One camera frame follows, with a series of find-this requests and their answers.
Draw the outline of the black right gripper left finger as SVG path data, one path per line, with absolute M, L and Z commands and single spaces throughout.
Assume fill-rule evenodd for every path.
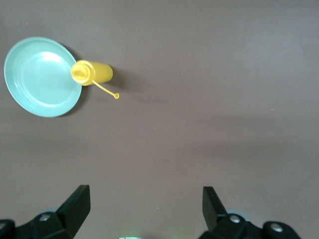
M 0 220 L 0 239 L 74 239 L 90 212 L 90 187 L 80 185 L 55 211 L 45 211 L 17 227 Z

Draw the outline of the mint green plate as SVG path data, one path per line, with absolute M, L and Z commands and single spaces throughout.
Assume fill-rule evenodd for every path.
M 45 118 L 62 116 L 78 103 L 82 87 L 71 77 L 76 60 L 62 44 L 44 37 L 16 43 L 3 67 L 13 99 L 29 113 Z

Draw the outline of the yellow squeeze bottle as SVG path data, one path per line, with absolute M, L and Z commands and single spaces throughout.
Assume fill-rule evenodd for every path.
M 113 78 L 113 69 L 108 64 L 79 60 L 71 67 L 70 72 L 73 80 L 81 86 L 95 85 L 116 100 L 120 98 L 119 93 L 113 93 L 102 86 L 102 83 L 107 83 Z

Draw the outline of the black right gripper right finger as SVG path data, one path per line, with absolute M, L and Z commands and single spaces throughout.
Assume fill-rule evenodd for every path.
M 203 187 L 202 212 L 208 230 L 199 239 L 301 239 L 282 222 L 267 221 L 259 228 L 239 214 L 227 212 L 213 187 Z

